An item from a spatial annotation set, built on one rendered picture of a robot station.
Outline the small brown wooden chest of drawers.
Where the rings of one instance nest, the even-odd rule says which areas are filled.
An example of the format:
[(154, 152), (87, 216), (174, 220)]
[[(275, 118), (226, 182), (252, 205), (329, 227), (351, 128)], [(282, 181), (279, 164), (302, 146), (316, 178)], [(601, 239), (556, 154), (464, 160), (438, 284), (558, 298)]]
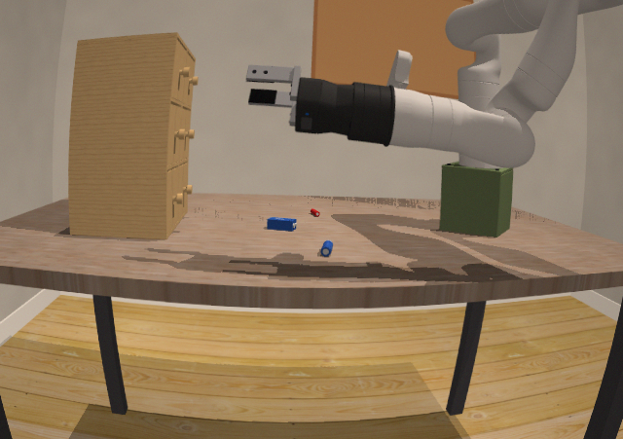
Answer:
[[(79, 40), (69, 130), (70, 235), (168, 239), (167, 165), (177, 32)], [(173, 102), (172, 102), (173, 101)], [(187, 162), (188, 161), (188, 162)]]

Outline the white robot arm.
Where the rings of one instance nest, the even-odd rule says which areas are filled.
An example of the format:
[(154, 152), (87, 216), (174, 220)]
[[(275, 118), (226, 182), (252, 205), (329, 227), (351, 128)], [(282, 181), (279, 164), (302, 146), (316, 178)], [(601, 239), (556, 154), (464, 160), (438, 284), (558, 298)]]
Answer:
[[(476, 60), (458, 70), (458, 101), (430, 95), (433, 124), (425, 148), (459, 153), (459, 164), (469, 167), (527, 163), (535, 148), (527, 121), (553, 105), (571, 73), (577, 16), (620, 5), (623, 0), (481, 0), (454, 10), (447, 38), (476, 52)], [(499, 89), (500, 34), (536, 29), (513, 77)]]

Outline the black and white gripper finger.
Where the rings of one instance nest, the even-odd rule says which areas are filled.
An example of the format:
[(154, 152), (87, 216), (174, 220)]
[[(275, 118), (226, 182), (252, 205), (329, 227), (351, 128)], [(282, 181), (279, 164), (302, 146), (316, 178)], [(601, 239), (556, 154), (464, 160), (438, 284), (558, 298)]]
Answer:
[(288, 91), (251, 89), (248, 104), (291, 108), (289, 124), (295, 127), (296, 101), (290, 101)]
[(297, 101), (301, 66), (248, 65), (246, 82), (291, 84), (290, 101)]

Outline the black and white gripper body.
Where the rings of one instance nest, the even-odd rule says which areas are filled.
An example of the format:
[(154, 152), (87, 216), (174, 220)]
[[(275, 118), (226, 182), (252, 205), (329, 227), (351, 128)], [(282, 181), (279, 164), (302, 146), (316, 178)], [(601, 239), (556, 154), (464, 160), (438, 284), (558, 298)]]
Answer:
[(388, 87), (300, 78), (295, 131), (334, 132), (347, 135), (348, 140), (385, 147), (425, 148), (432, 131), (433, 105), (428, 94), (406, 90), (412, 58), (408, 52), (397, 51)]

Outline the blue battery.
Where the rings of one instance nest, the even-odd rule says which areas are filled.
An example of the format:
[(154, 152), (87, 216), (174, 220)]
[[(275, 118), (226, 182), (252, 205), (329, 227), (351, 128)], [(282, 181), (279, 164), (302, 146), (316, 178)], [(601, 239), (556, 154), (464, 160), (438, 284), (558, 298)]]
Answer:
[(267, 229), (294, 231), (296, 229), (297, 219), (271, 217), (267, 221)]
[(327, 257), (331, 254), (333, 248), (333, 242), (331, 240), (326, 240), (324, 241), (322, 248), (321, 248), (321, 255), (324, 257)]

